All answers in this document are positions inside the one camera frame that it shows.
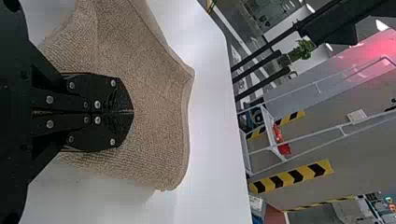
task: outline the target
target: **white wall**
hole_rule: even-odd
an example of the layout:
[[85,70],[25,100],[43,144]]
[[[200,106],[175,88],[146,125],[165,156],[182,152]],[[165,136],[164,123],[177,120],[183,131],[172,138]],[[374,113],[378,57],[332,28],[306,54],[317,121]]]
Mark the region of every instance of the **white wall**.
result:
[[[294,22],[297,22],[297,20],[301,21],[308,15],[310,15],[311,12],[306,8],[302,7],[296,12],[294,12],[292,15],[290,15],[288,18],[286,18],[284,21],[282,21],[280,24],[272,28],[270,31],[264,34],[265,38],[267,38],[268,41],[271,41],[275,39],[277,36],[288,30]],[[301,39],[300,35],[297,32],[294,32],[292,35],[288,36],[278,44],[273,46],[274,50],[280,49],[282,53],[288,53],[292,51],[294,48],[298,47],[297,40]],[[312,52],[312,57],[309,60],[299,60],[295,62],[290,68],[291,70],[294,70],[298,73],[298,75],[301,75],[303,72],[309,70],[312,67],[315,67],[316,65],[325,62],[326,60],[329,59],[329,55],[325,49],[324,45],[319,46],[314,52]]]

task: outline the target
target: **bolt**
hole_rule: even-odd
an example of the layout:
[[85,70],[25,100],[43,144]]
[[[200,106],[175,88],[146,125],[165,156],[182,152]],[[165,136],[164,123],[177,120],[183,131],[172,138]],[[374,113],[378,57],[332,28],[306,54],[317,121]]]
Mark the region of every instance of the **bolt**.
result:
[[95,124],[100,124],[101,122],[102,120],[100,119],[100,117],[95,118]]
[[47,121],[47,128],[48,128],[48,129],[52,129],[54,125],[55,125],[55,124],[53,123],[52,120]]
[[73,136],[73,135],[70,135],[69,138],[67,139],[67,141],[68,141],[69,143],[74,143],[74,136]]
[[76,84],[74,82],[69,83],[70,90],[73,90],[75,87],[76,87]]
[[46,102],[47,102],[47,104],[52,105],[53,104],[53,97],[52,96],[47,96]]
[[96,109],[99,109],[100,106],[101,106],[100,102],[99,102],[99,101],[95,101],[95,108],[96,108]]

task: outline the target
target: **ceiling light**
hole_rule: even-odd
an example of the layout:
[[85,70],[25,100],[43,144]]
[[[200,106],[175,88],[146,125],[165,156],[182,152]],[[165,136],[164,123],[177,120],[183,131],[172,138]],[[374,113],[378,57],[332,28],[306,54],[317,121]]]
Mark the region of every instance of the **ceiling light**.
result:
[[326,47],[327,47],[329,50],[332,51],[332,46],[331,46],[330,44],[327,44],[327,43],[326,43]]
[[289,2],[291,3],[291,5],[292,5],[293,7],[296,7],[296,6],[294,5],[294,3],[293,3],[293,2],[291,2],[291,0],[289,0]]
[[306,7],[307,7],[308,10],[310,10],[312,13],[315,13],[315,10],[314,10],[309,4],[306,4]]
[[379,30],[379,31],[386,31],[386,30],[388,30],[388,26],[384,23],[384,22],[382,22],[382,21],[379,21],[379,20],[375,20],[375,23],[376,23],[376,28]]

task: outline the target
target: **white panel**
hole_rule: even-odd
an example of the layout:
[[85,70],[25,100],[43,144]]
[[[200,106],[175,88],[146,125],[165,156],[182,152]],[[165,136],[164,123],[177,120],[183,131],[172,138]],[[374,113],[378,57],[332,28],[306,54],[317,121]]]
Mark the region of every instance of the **white panel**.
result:
[[[73,3],[22,0],[35,44]],[[31,185],[21,223],[251,223],[225,37],[196,0],[148,3],[170,46],[196,71],[186,178],[162,193],[53,163]]]

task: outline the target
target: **black metal rod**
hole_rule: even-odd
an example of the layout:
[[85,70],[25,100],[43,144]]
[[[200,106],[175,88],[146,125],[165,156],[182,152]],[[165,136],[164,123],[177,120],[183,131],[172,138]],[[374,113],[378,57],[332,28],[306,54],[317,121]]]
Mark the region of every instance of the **black metal rod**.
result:
[[247,56],[244,60],[242,60],[240,63],[237,63],[231,68],[231,72],[234,72],[238,70],[240,67],[244,66],[248,62],[250,62],[252,59],[256,58],[266,50],[270,49],[273,45],[279,43],[292,33],[298,31],[300,35],[303,37],[305,36],[304,32],[301,32],[301,30],[311,21],[315,20],[317,17],[321,16],[323,13],[328,11],[330,8],[336,6],[343,0],[332,0],[328,4],[326,4],[324,7],[321,7],[316,13],[309,15],[307,18],[303,19],[302,21],[298,21],[295,23],[292,27],[289,28],[289,30],[285,31],[281,35],[279,35],[277,38],[271,40],[268,44],[264,45],[260,49],[254,51],[252,54]]
[[290,68],[289,67],[285,67],[282,70],[278,71],[277,73],[269,76],[268,78],[266,78],[265,80],[263,80],[262,82],[258,83],[257,85],[251,87],[250,89],[248,89],[247,91],[242,92],[239,95],[235,96],[235,101],[239,102],[242,99],[244,99],[245,97],[249,96],[250,94],[252,94],[255,91],[258,91],[259,89],[267,86],[268,84],[270,84],[271,82],[277,80],[280,77],[283,77],[285,75],[287,75],[288,73],[290,73]]
[[272,60],[280,57],[280,55],[282,55],[282,53],[280,52],[280,50],[275,51],[273,54],[271,54],[270,56],[268,56],[267,58],[265,58],[264,60],[260,61],[259,63],[254,64],[253,66],[251,66],[248,70],[246,70],[245,72],[243,72],[242,74],[240,74],[237,77],[233,78],[233,84],[235,84],[236,82],[242,80],[244,77],[247,77],[248,75],[250,75],[252,72],[256,71],[257,69],[265,66],[266,64],[268,64],[269,62],[271,62]]
[[268,44],[264,45],[263,47],[261,47],[260,49],[258,49],[256,51],[254,51],[252,54],[247,56],[240,63],[237,63],[236,65],[234,65],[231,68],[231,72],[234,72],[234,71],[238,70],[239,68],[241,68],[242,66],[244,66],[245,64],[250,62],[252,59],[256,58],[257,56],[259,56],[260,54],[262,54],[266,50],[270,49],[273,45],[279,43],[280,41],[282,41],[284,38],[288,37],[289,35],[291,35],[295,31],[297,31],[295,26],[292,26],[291,28],[289,28],[289,30],[287,30],[283,34],[279,35],[277,38],[271,40]]

